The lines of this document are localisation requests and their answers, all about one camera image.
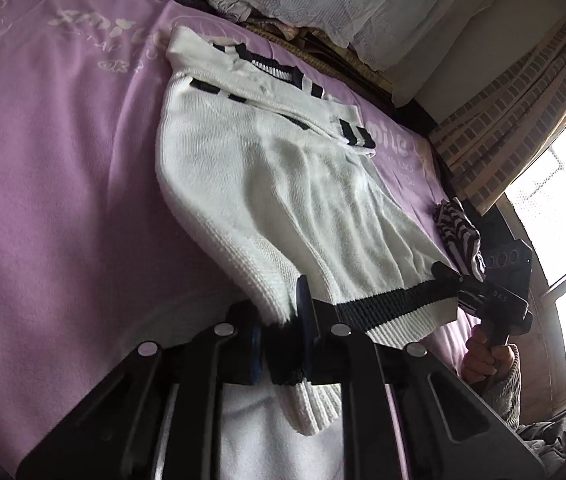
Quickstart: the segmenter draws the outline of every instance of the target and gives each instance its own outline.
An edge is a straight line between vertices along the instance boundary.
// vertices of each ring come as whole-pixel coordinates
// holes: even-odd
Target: sweater sleeve
[[[483,400],[515,431],[519,426],[521,412],[521,364],[517,346],[508,346],[514,352],[514,364],[510,373],[501,381],[495,382],[483,394]]]

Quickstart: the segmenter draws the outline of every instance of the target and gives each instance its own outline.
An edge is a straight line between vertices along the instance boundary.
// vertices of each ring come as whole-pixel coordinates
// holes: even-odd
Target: beige patterned curtain
[[[459,198],[484,214],[566,126],[566,19],[473,99],[430,140]]]

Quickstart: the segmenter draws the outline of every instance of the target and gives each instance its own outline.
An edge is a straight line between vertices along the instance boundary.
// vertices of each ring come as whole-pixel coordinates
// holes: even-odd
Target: person's hand
[[[497,381],[505,379],[514,364],[514,352],[509,346],[494,346],[492,351],[487,348],[487,335],[480,325],[472,327],[466,348],[461,378],[468,384],[479,383],[492,375]]]

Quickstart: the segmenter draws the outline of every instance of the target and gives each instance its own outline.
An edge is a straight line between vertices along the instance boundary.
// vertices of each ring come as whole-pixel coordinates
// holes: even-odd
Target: purple bedsheet
[[[298,66],[361,109],[391,196],[437,243],[428,144],[237,25],[157,0],[0,0],[0,463],[22,457],[136,343],[135,327],[227,279],[161,199],[154,137],[175,25]],[[205,318],[204,305],[197,323]],[[465,314],[427,345],[457,368]]]

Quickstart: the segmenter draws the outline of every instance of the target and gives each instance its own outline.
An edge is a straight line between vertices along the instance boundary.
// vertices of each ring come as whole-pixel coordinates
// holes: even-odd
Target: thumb
[[[510,373],[510,369],[514,364],[514,352],[507,345],[493,346],[492,357],[496,360],[494,366],[496,368],[495,378],[497,380],[504,379]]]

